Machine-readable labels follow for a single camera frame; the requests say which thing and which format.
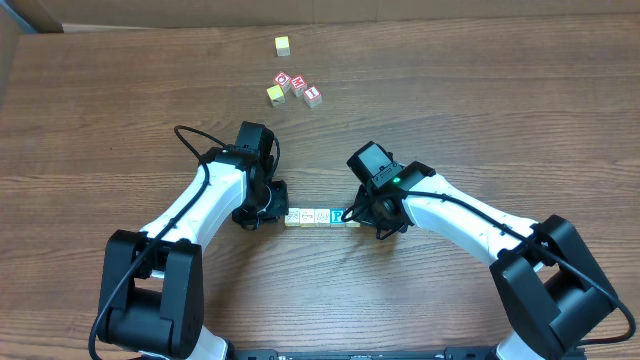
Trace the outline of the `wooden block with K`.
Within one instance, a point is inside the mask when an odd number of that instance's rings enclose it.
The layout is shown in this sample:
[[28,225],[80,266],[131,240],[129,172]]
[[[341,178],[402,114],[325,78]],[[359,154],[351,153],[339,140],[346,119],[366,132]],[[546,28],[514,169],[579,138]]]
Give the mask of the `wooden block with K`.
[[300,226],[300,209],[290,208],[288,214],[284,218],[284,224],[286,227],[299,227]]

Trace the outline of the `wooden block with umbrella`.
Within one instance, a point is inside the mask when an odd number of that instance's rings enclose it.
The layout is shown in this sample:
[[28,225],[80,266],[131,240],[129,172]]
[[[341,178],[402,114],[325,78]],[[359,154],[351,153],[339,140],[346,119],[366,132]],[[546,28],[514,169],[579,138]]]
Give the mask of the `wooden block with umbrella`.
[[315,227],[315,210],[301,208],[299,211],[299,223],[301,227]]

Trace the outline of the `wooden block blue letter P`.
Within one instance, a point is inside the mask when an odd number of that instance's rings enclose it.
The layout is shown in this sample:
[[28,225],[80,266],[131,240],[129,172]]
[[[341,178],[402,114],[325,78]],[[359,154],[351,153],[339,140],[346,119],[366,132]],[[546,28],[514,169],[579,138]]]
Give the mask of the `wooden block blue letter P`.
[[344,227],[345,222],[342,220],[344,208],[331,208],[330,209],[330,226],[331,227]]

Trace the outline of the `wooden block with pretzel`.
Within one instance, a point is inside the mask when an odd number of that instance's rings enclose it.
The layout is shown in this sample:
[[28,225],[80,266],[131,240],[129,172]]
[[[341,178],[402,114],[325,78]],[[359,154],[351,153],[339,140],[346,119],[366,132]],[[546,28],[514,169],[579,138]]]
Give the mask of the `wooden block with pretzel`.
[[314,210],[314,225],[316,227],[331,226],[331,211],[329,209]]

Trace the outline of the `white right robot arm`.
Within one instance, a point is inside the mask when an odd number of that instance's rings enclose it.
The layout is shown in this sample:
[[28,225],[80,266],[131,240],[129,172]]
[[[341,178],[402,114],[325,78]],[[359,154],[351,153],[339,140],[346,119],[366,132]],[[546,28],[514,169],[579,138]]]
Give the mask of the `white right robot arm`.
[[413,162],[353,157],[360,180],[344,220],[370,223],[377,238],[417,226],[440,234],[489,267],[513,329],[494,349],[497,359],[563,359],[597,344],[589,333],[614,310],[637,329],[577,229],[552,215],[543,222],[509,215],[451,186],[434,169]]

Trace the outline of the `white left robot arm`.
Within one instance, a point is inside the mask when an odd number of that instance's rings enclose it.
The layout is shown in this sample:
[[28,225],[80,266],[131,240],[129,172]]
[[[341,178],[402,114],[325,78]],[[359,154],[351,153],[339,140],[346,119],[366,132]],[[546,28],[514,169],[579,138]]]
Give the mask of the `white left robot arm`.
[[204,324],[203,254],[226,218],[254,231],[288,212],[286,184],[273,178],[281,150],[231,145],[198,155],[194,180],[156,220],[107,241],[97,342],[144,359],[225,359],[229,342]]

